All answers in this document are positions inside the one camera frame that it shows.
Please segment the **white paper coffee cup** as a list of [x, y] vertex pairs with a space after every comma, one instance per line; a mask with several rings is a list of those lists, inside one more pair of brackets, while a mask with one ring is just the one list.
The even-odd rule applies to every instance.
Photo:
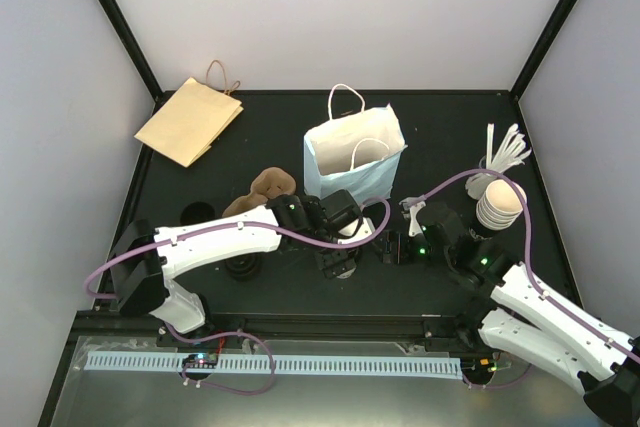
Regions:
[[354, 267], [354, 268], [352, 268], [350, 270], [347, 270], [347, 271], [344, 271], [344, 272], [340, 273], [335, 278], [336, 279], [341, 279], [341, 280], [347, 279], [355, 272], [355, 270], [356, 270], [356, 268]]

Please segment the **stack of black lids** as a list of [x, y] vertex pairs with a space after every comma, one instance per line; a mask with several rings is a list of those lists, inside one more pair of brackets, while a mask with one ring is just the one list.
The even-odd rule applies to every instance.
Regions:
[[255, 278], [261, 271], [262, 255], [245, 254], [224, 260], [227, 274], [234, 280], [246, 282]]

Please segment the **light blue paper bag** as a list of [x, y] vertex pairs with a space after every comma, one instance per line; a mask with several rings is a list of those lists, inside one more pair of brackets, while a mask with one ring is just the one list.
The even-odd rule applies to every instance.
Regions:
[[[332, 101], [340, 88], [358, 98], [360, 109], [338, 118]], [[359, 204], [373, 197], [390, 198], [407, 148], [392, 106], [368, 108], [359, 92], [339, 83], [330, 90], [327, 113], [328, 120], [303, 137], [304, 192], [324, 199], [344, 189]]]

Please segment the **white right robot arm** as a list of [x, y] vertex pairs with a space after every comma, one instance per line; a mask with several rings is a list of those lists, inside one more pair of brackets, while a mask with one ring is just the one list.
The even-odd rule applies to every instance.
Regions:
[[473, 296], [454, 326], [461, 347], [514, 354], [573, 388], [606, 424], [638, 424], [638, 339], [562, 296], [445, 203], [408, 198], [401, 208], [402, 253], [447, 267]]

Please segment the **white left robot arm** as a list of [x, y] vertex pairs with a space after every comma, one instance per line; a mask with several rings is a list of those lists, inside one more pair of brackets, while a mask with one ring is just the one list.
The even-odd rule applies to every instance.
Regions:
[[124, 317], [150, 314], [191, 345], [205, 345], [213, 338], [215, 323], [201, 296], [177, 278], [205, 265], [279, 250], [292, 240], [282, 229], [327, 243], [339, 253], [372, 233], [346, 190], [323, 200], [283, 194], [246, 212], [187, 226], [154, 228], [137, 220], [110, 253], [116, 309]]

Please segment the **black paper coffee cup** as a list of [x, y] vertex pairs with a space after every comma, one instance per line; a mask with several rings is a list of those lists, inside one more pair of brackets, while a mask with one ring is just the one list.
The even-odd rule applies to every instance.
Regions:
[[214, 220], [214, 207], [204, 201], [197, 201], [187, 205], [180, 214], [180, 225], [188, 226]]

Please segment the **stack of white paper cups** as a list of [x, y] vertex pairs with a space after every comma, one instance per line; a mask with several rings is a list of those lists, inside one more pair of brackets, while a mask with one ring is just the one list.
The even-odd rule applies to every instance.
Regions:
[[524, 189], [505, 180], [492, 181], [476, 203], [470, 232], [476, 238], [491, 238], [511, 227], [523, 212], [521, 200], [527, 201]]

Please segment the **clear cup of stirrers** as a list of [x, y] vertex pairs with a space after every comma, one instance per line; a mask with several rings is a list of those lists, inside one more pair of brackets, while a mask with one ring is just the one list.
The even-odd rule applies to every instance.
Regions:
[[[504, 174], [508, 169], [523, 165], [531, 155], [532, 149], [525, 141], [525, 135], [520, 132], [517, 123], [512, 124], [502, 138], [500, 145], [494, 149], [495, 125], [488, 124], [486, 128], [485, 155], [479, 163], [480, 169], [491, 170]], [[471, 199], [479, 200], [488, 185], [496, 180], [496, 176], [487, 173], [477, 173], [466, 180], [465, 189]]]

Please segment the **black circuit board with leds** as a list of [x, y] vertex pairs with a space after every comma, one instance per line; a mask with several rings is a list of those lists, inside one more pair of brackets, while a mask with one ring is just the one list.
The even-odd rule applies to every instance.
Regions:
[[214, 368], [218, 363], [218, 355], [210, 353], [193, 353], [182, 361], [183, 368]]

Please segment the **brown kraft paper bag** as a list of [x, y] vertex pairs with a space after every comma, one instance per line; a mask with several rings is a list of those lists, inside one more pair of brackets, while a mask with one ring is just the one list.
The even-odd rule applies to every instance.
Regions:
[[134, 135], [134, 138], [182, 167], [191, 166], [220, 134], [243, 112], [232, 94], [241, 82], [230, 83], [223, 63], [209, 64], [223, 73], [223, 89], [212, 88], [207, 81], [187, 79]]

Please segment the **black frame post right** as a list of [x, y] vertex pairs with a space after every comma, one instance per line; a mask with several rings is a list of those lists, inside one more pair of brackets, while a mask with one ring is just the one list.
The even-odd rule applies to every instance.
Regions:
[[516, 101], [522, 99], [577, 2], [578, 0], [558, 0], [510, 89], [512, 99]]

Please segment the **black frame post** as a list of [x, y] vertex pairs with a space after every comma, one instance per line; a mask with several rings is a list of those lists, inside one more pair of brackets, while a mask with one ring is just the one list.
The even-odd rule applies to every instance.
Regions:
[[577, 2], [578, 0], [558, 0], [510, 89], [512, 99], [516, 101], [522, 99]]
[[163, 96], [155, 74], [117, 0], [97, 0], [154, 102]]

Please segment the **black frame post left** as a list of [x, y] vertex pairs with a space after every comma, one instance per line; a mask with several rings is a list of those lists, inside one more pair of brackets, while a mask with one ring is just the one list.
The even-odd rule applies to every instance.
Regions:
[[97, 0], [154, 102], [163, 96], [155, 74], [117, 0]]

